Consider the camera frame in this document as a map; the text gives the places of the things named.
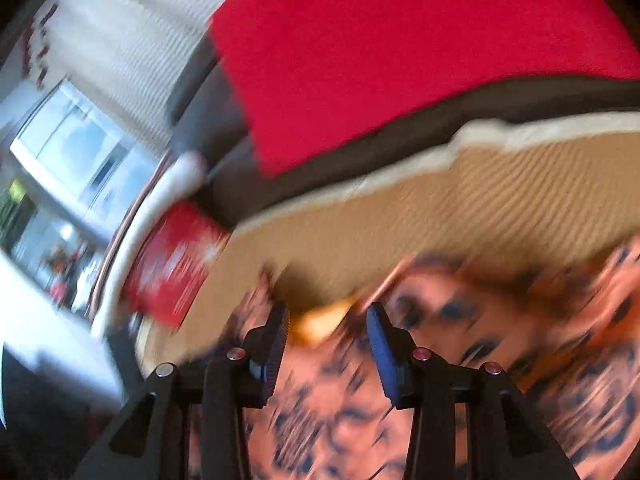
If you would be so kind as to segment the orange floral small garment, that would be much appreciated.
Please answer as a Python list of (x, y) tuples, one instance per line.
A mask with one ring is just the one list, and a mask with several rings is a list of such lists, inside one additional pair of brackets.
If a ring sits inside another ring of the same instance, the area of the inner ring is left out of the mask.
[(245, 414), (255, 479), (398, 479), (411, 415), (386, 399), (368, 301), (448, 363), (499, 363), (584, 479), (631, 470), (639, 446), (639, 242), (582, 266), (502, 270), (424, 254), (294, 324), (276, 390)]

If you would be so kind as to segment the red gift bag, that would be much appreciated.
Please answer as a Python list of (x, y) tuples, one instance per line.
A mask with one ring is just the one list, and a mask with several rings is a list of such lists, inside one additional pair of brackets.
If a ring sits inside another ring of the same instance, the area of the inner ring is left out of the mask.
[(168, 330), (178, 330), (229, 233), (184, 200), (158, 220), (127, 276), (132, 310)]

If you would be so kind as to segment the woven tan bed mat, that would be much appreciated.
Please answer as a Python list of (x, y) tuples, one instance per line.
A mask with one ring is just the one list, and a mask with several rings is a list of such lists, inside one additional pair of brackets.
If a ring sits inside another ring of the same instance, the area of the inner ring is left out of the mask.
[(208, 349), (260, 270), (288, 300), (340, 300), (430, 250), (511, 268), (580, 261), (639, 229), (639, 116), (468, 122), (446, 145), (240, 223), (178, 330), (144, 322), (142, 370)]

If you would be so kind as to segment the white folded quilt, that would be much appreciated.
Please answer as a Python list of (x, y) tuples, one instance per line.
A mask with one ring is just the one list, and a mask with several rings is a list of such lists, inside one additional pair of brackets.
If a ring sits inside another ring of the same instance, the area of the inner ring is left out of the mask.
[(151, 179), (127, 210), (100, 266), (89, 302), (90, 333), (102, 339), (117, 323), (126, 278), (145, 240), (163, 214), (194, 194), (205, 182), (208, 163), (197, 151), (160, 159)]

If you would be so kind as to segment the white air conditioner unit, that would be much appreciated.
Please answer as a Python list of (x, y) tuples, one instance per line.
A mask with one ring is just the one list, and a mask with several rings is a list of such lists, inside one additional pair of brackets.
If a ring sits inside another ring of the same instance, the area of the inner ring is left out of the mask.
[(29, 112), (10, 152), (49, 195), (110, 240), (158, 164), (68, 80)]

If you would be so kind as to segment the beige curtain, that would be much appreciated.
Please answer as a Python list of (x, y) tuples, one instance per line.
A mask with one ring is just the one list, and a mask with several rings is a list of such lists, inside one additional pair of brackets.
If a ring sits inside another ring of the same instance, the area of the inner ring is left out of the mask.
[(224, 0), (46, 0), (25, 48), (27, 78), (68, 80), (158, 155), (170, 139), (169, 93)]

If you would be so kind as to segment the red cloth on headboard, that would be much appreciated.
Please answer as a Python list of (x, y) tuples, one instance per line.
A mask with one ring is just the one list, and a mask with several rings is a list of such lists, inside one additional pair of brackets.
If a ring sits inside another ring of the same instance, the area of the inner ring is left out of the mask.
[(210, 33), (270, 176), (483, 84), (639, 75), (604, 0), (226, 0)]

